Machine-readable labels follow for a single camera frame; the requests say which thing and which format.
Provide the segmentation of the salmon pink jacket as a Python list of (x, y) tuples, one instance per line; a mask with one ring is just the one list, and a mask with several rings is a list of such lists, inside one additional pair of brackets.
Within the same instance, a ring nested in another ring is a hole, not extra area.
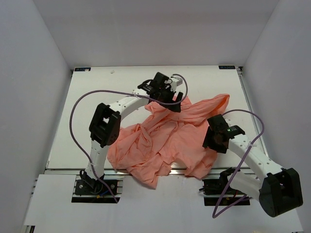
[(170, 173), (175, 162), (186, 166), (185, 175), (203, 178), (218, 157), (217, 152), (203, 147), (207, 119), (224, 113), (229, 99), (229, 94), (197, 103), (186, 98), (180, 113), (151, 102), (145, 106), (151, 114), (142, 123), (120, 130), (108, 150), (108, 161), (114, 169), (127, 170), (152, 189), (157, 187), (160, 176)]

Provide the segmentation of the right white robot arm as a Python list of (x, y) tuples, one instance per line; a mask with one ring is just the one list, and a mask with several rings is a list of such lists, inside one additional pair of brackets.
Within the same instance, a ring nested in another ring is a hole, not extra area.
[(223, 115), (207, 119), (208, 129), (203, 147), (217, 153), (228, 151), (240, 157), (254, 172), (252, 178), (241, 168), (228, 168), (221, 172), (218, 181), (205, 184), (200, 191), (205, 195), (219, 194), (219, 206), (223, 195), (233, 190), (244, 193), (245, 197), (257, 200), (264, 212), (276, 217), (303, 204), (300, 177), (293, 168), (284, 168), (267, 157), (250, 141), (245, 131), (237, 125), (229, 125)]

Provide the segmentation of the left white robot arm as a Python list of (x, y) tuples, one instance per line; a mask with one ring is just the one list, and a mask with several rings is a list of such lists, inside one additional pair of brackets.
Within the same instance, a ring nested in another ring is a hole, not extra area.
[(121, 121), (138, 108), (154, 101), (172, 112), (181, 112), (183, 93), (176, 92), (185, 79), (178, 74), (168, 77), (157, 72), (152, 80), (139, 84), (132, 93), (112, 104), (101, 103), (97, 106), (91, 120), (89, 131), (91, 138), (90, 162), (80, 177), (86, 188), (93, 194), (102, 190), (104, 164), (108, 149), (119, 137)]

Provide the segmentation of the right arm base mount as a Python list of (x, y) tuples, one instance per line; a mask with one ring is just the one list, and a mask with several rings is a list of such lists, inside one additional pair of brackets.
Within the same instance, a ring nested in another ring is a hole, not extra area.
[[(216, 206), (217, 201), (229, 181), (229, 175), (232, 175), (234, 168), (222, 171), (220, 174), (207, 175), (202, 179), (203, 185), (199, 189), (199, 193), (203, 195), (204, 206)], [(220, 206), (229, 206), (244, 195), (243, 192), (229, 187), (224, 197), (220, 201)]]

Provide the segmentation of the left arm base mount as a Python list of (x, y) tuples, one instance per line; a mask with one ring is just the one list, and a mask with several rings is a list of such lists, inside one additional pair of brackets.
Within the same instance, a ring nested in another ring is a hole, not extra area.
[(123, 177), (108, 176), (107, 179), (104, 179), (104, 182), (109, 186), (117, 201), (102, 182), (96, 183), (95, 188), (91, 188), (81, 177), (76, 176), (71, 202), (117, 204), (122, 194)]

